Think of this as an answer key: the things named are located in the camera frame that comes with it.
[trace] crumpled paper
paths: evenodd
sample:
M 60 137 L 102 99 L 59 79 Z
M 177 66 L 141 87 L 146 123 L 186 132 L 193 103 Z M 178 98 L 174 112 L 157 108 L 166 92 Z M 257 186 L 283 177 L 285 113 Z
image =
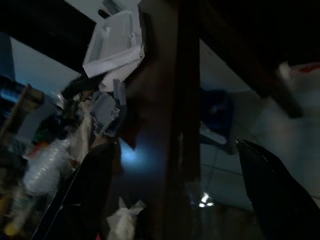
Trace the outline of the crumpled paper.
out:
M 110 232 L 107 240 L 133 240 L 137 215 L 147 207 L 143 201 L 138 201 L 130 209 L 127 208 L 124 200 L 119 197 L 119 210 L 106 218 Z

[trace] white plastic container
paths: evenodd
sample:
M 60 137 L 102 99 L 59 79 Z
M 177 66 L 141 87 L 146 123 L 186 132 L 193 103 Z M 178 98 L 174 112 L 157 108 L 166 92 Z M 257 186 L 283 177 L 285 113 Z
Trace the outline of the white plastic container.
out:
M 89 78 L 140 59 L 140 14 L 137 5 L 96 24 L 83 61 Z

